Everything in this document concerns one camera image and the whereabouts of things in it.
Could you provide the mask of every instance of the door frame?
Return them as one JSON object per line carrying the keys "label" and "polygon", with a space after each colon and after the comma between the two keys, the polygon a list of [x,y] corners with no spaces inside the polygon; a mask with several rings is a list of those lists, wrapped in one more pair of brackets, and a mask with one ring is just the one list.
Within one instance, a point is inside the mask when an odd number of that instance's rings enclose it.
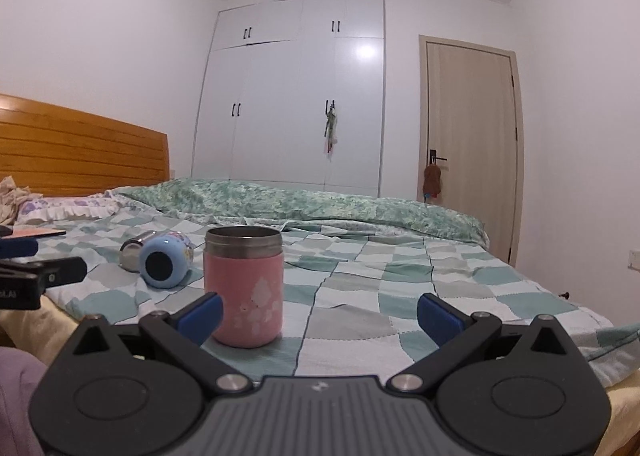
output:
{"label": "door frame", "polygon": [[458,41],[452,39],[442,39],[419,35],[420,43],[420,157],[418,158],[418,187],[417,200],[422,201],[422,183],[424,181],[424,168],[427,165],[427,150],[429,138],[429,78],[427,61],[427,44],[444,44],[446,46],[457,46],[471,50],[484,51],[507,57],[511,64],[511,75],[513,76],[513,102],[516,109],[516,194],[513,213],[513,232],[511,234],[511,257],[509,264],[515,266],[518,257],[518,244],[520,242],[520,223],[522,220],[522,186],[524,181],[524,131],[522,125],[522,96],[520,94],[520,77],[518,75],[518,64],[514,51],[491,48],[481,44]]}

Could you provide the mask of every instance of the white wardrobe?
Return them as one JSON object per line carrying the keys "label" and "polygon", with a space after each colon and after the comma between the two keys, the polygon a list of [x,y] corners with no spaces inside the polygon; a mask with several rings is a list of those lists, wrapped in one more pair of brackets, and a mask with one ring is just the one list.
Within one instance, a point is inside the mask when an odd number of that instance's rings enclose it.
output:
{"label": "white wardrobe", "polygon": [[192,176],[378,195],[384,50],[383,0],[272,1],[220,13]]}

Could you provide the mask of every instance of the white wall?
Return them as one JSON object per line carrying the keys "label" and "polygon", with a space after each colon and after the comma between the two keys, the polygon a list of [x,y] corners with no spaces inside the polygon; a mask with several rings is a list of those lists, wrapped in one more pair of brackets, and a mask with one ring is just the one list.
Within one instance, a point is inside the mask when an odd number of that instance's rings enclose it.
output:
{"label": "white wall", "polygon": [[[222,10],[271,0],[229,0]],[[511,50],[511,9],[485,0],[385,0],[386,97],[381,192],[415,198],[420,128],[418,36],[429,35]]]}
{"label": "white wall", "polygon": [[167,133],[188,176],[218,0],[0,0],[0,92]]}
{"label": "white wall", "polygon": [[640,321],[640,0],[513,0],[526,153],[517,268]]}

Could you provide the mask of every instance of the blue gripper pad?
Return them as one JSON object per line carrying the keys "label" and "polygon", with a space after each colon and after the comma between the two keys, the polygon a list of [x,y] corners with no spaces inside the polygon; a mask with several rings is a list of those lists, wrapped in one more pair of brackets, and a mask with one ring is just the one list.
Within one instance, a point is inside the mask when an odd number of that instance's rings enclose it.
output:
{"label": "blue gripper pad", "polygon": [[222,298],[215,292],[209,292],[171,315],[171,324],[200,346],[220,326],[222,315]]}
{"label": "blue gripper pad", "polygon": [[420,328],[438,346],[462,333],[467,326],[465,318],[469,319],[461,311],[430,293],[425,293],[418,299],[417,315]]}
{"label": "blue gripper pad", "polygon": [[28,258],[38,253],[35,238],[3,238],[0,240],[0,259]]}

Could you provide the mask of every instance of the circular disc cover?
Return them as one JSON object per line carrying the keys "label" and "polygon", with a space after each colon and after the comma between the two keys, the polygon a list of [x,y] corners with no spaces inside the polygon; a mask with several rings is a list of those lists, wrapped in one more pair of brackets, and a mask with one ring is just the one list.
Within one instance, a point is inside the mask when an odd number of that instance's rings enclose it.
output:
{"label": "circular disc cover", "polygon": [[87,354],[48,373],[31,399],[31,425],[69,456],[142,456],[196,422],[202,393],[187,373],[154,360]]}
{"label": "circular disc cover", "polygon": [[441,384],[437,409],[455,434],[490,454],[565,456],[594,448],[609,421],[607,395],[588,367],[591,374],[576,372],[575,364],[549,357],[466,366]]}

